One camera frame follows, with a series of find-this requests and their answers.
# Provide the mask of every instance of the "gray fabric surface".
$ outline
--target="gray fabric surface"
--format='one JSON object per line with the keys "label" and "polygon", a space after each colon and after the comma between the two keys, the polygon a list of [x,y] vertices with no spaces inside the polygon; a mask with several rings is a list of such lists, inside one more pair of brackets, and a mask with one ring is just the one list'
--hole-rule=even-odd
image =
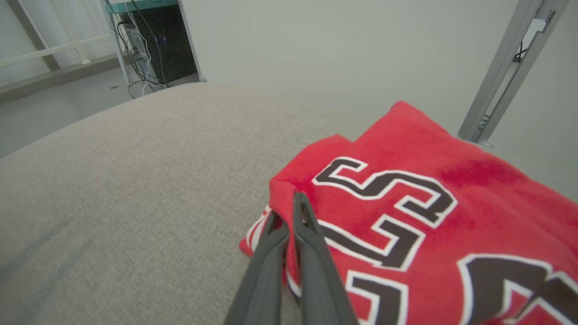
{"label": "gray fabric surface", "polygon": [[[306,145],[353,140],[377,118],[186,84],[8,155],[0,323],[221,323],[249,262],[238,243],[267,203],[269,178]],[[576,200],[576,177],[530,169]],[[300,323],[288,290],[282,308],[282,323]]]}

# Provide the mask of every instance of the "computer tower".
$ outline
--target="computer tower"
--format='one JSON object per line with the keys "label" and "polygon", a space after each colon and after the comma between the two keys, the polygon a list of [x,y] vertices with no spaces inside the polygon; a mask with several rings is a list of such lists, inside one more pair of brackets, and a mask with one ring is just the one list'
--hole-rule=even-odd
{"label": "computer tower", "polygon": [[[136,47],[135,63],[141,67],[143,75],[151,68],[149,81],[170,83],[197,72],[178,5],[140,9],[131,11],[130,15],[136,27],[127,13],[121,18],[129,40]],[[147,52],[150,53],[149,64]]]}

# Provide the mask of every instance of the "teal shelf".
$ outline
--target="teal shelf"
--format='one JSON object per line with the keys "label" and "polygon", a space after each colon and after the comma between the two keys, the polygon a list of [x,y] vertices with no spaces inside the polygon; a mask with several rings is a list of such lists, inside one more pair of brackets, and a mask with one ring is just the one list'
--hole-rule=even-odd
{"label": "teal shelf", "polygon": [[108,5],[105,5],[106,8],[106,12],[108,13],[113,13],[113,11],[115,13],[123,13],[123,12],[127,12],[127,8],[128,11],[133,12],[136,11],[136,8],[138,8],[139,10],[143,10],[143,9],[151,9],[151,8],[158,8],[158,7],[166,7],[166,6],[175,6],[179,4],[179,0],[135,0],[135,5],[132,4],[132,2],[126,1],[126,2],[120,2],[120,3],[111,3],[111,7],[112,10],[110,9],[110,7]]}

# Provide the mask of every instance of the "white cable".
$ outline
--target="white cable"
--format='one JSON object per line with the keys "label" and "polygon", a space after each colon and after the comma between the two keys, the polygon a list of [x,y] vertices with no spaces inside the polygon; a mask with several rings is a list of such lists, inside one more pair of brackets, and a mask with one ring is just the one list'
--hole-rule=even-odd
{"label": "white cable", "polygon": [[144,85],[143,85],[143,90],[142,90],[142,95],[143,95],[143,97],[144,97],[146,85],[147,85],[147,84],[150,85],[151,88],[153,88],[153,86],[154,86],[153,84],[151,84],[151,83],[149,82],[149,72],[150,72],[150,65],[149,65],[149,63],[150,63],[150,60],[152,60],[153,57],[150,55],[150,52],[149,52],[149,44],[148,44],[148,42],[146,41],[146,38],[143,38],[143,37],[140,36],[139,27],[136,25],[136,21],[132,18],[131,13],[128,11],[127,2],[126,2],[126,1],[123,1],[123,2],[124,2],[124,7],[127,9],[127,15],[128,15],[128,17],[131,19],[131,21],[132,21],[133,25],[135,26],[136,30],[139,32],[139,35],[134,35],[134,36],[138,37],[138,38],[140,39],[140,42],[141,42],[141,43],[144,43],[144,47],[146,48],[146,54],[149,56],[149,60],[146,62],[146,70],[147,70],[147,71],[146,71],[146,75],[144,76]]}

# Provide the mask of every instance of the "white stripe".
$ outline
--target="white stripe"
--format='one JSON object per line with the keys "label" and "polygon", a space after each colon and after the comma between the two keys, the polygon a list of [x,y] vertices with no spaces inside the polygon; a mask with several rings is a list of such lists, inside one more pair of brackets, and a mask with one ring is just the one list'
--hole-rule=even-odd
{"label": "white stripe", "polygon": [[271,208],[269,206],[265,207],[265,214],[263,215],[263,221],[257,226],[255,232],[253,233],[253,238],[251,239],[251,250],[255,253],[257,249],[257,245],[259,244],[259,239],[261,238],[261,232],[263,231],[263,227],[267,223],[267,217],[271,214]]}
{"label": "white stripe", "polygon": [[257,221],[255,221],[255,223],[251,226],[251,228],[249,228],[249,231],[247,232],[247,235],[245,236],[245,241],[247,242],[247,246],[249,248],[251,248],[251,243],[249,242],[249,240],[251,239],[251,233],[253,232],[253,229],[255,229],[255,227],[257,226],[257,224],[261,221],[263,221],[263,219],[265,218],[265,216],[267,215],[267,213],[269,213],[269,211],[271,211],[271,208],[269,207],[269,205],[267,205],[265,207],[265,212],[266,214],[261,215],[259,217],[259,219],[257,219]]}
{"label": "white stripe", "polygon": [[293,292],[294,295],[301,298],[301,288],[297,285],[295,280],[289,274],[289,269],[285,269],[285,273],[287,274],[287,283],[289,284],[289,289]]}

